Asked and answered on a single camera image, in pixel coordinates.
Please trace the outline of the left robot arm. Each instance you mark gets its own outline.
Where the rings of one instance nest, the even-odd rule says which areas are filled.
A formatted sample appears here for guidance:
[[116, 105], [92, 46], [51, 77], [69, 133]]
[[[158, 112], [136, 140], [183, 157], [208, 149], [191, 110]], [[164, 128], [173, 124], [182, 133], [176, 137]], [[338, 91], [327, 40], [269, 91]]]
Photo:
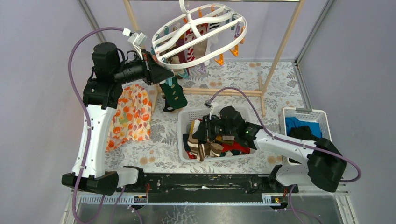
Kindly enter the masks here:
[[105, 149], [112, 118], [116, 114], [122, 85], [136, 80], [158, 84], [172, 77], [171, 71], [158, 65], [151, 54], [127, 62], [113, 43], [98, 44], [93, 49], [94, 66], [87, 80], [82, 101], [84, 125], [77, 159], [72, 171], [62, 176], [61, 183], [72, 189], [111, 196], [124, 187], [126, 192], [146, 188], [144, 171], [134, 166], [116, 171], [105, 170]]

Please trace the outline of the dark green sock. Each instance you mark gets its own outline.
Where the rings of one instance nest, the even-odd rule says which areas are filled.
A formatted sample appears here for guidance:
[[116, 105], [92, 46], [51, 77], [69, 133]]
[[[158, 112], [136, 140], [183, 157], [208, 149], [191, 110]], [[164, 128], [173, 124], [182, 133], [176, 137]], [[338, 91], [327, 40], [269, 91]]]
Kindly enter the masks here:
[[172, 112], [187, 106], [188, 101], [176, 76], [166, 79], [164, 83], [160, 84], [160, 87], [165, 97], [164, 112]]

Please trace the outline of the white oval sock hanger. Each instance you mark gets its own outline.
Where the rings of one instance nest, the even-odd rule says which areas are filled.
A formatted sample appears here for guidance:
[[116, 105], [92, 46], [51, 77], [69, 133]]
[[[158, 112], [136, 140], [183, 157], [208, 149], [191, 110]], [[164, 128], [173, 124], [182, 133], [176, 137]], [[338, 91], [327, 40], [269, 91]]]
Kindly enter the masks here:
[[[179, 7], [182, 14], [165, 23], [152, 38], [155, 57], [162, 66], [171, 70], [195, 67], [244, 43], [247, 20], [230, 7], [212, 3], [188, 9], [184, 0], [179, 1]], [[201, 57], [195, 56], [194, 47], [224, 32], [234, 32], [230, 42]]]

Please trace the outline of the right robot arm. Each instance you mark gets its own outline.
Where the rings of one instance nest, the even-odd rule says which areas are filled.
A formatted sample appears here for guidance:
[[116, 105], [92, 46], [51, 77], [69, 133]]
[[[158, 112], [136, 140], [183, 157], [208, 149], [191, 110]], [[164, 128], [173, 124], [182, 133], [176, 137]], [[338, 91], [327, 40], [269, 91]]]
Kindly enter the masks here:
[[232, 106], [221, 109], [219, 116], [205, 115], [191, 128], [193, 138], [199, 142], [213, 143], [218, 136], [230, 136], [242, 147], [280, 151], [284, 156], [298, 161], [299, 164], [294, 166], [274, 168], [273, 176], [268, 179], [269, 189], [274, 192], [294, 184], [312, 183], [334, 193], [347, 167], [346, 159], [330, 140], [276, 136], [260, 125], [246, 122]]

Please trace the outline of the brown striped sock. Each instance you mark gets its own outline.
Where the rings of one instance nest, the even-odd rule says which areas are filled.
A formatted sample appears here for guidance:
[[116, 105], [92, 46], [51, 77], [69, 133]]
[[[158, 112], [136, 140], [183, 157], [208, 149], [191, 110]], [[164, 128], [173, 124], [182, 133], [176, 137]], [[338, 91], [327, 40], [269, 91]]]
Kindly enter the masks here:
[[222, 154], [223, 147], [218, 143], [201, 143], [198, 139], [193, 138], [192, 134], [187, 138], [187, 152], [189, 155], [195, 156], [199, 162], [206, 158], [217, 158]]

